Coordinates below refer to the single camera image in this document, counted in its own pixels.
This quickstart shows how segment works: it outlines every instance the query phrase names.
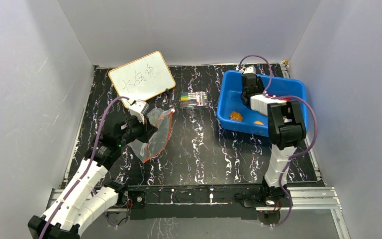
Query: blue tub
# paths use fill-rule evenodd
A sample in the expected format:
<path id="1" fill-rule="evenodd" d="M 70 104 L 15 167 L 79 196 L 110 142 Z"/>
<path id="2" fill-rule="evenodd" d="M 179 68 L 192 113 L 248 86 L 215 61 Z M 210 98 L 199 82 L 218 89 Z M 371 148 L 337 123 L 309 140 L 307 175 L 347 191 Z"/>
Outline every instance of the blue tub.
<path id="1" fill-rule="evenodd" d="M 269 76 L 259 74 L 258 76 L 261 76 L 265 86 L 269 83 Z M 219 103 L 217 104 L 217 118 L 220 121 L 220 125 L 224 129 L 268 137 L 267 116 L 264 116 L 257 111 L 252 111 L 242 104 L 241 84 L 241 73 L 238 71 L 227 71 L 223 75 Z M 267 91 L 272 95 L 293 95 L 306 100 L 304 83 L 295 79 L 273 77 L 272 84 Z M 301 103 L 301 107 L 302 114 L 304 115 L 305 127 L 308 131 L 308 109 L 303 103 Z M 230 114 L 233 111 L 240 113 L 243 120 L 231 120 Z M 256 121 L 260 121 L 263 125 L 255 124 L 254 122 Z"/>

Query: small whiteboard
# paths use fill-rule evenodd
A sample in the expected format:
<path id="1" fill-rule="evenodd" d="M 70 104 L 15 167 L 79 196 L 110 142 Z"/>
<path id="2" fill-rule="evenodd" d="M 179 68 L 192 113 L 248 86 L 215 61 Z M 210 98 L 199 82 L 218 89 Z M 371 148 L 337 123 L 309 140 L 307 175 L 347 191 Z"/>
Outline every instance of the small whiteboard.
<path id="1" fill-rule="evenodd" d="M 129 97 L 129 102 L 122 99 L 126 108 L 134 100 L 146 101 L 176 84 L 159 51 L 115 68 L 108 75 L 118 95 Z"/>

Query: marble pattern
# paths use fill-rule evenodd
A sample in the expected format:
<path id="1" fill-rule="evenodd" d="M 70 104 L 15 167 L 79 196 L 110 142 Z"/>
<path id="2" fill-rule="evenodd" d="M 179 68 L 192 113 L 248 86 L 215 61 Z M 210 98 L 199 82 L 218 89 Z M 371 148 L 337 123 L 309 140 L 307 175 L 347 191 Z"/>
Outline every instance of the marble pattern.
<path id="1" fill-rule="evenodd" d="M 268 139 L 224 130 L 216 118 L 223 74 L 235 67 L 236 65 L 170 67 L 177 82 L 176 87 L 170 90 L 169 95 L 163 93 L 148 101 L 150 109 L 176 109 L 172 120 L 172 135 L 166 148 L 143 164 L 127 147 L 100 184 L 110 179 L 129 185 L 261 183 L 270 160 Z M 272 69 L 275 76 L 283 76 L 279 64 L 273 64 Z M 107 76 L 109 70 L 95 71 L 68 180 L 76 172 L 83 154 L 92 143 L 104 109 L 117 96 Z M 267 73 L 267 65 L 257 65 L 257 71 Z M 206 91 L 209 107 L 180 109 L 181 92 L 190 91 Z M 105 124 L 116 122 L 126 112 L 122 103 L 116 103 Z M 308 155 L 293 160 L 287 178 L 290 182 L 317 180 Z"/>

